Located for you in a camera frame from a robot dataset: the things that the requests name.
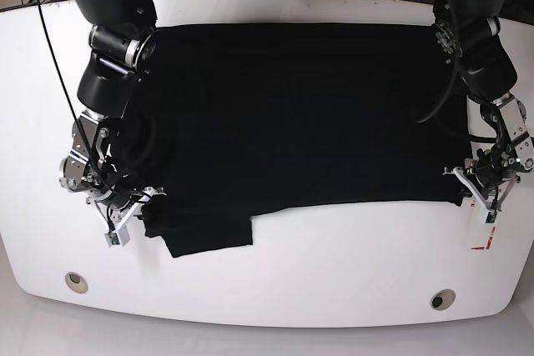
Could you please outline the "black t-shirt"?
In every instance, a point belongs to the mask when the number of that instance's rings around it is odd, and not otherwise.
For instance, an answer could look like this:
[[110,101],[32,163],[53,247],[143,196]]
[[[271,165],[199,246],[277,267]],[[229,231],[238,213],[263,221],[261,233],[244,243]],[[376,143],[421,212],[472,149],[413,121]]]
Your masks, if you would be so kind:
[[133,158],[151,123],[137,184],[165,195],[144,227],[173,257],[250,245],[252,218],[287,208],[461,204],[444,170],[471,156],[465,96],[440,113],[453,136],[416,121],[450,77],[430,27],[182,25],[151,62],[119,137]]

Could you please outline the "red tape rectangle marking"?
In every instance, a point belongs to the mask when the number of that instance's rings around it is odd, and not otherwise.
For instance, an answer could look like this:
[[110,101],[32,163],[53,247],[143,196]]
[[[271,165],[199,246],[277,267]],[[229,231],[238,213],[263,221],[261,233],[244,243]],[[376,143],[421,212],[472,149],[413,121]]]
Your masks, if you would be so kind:
[[486,210],[476,201],[470,203],[467,223],[467,244],[472,251],[488,250],[496,231],[498,212]]

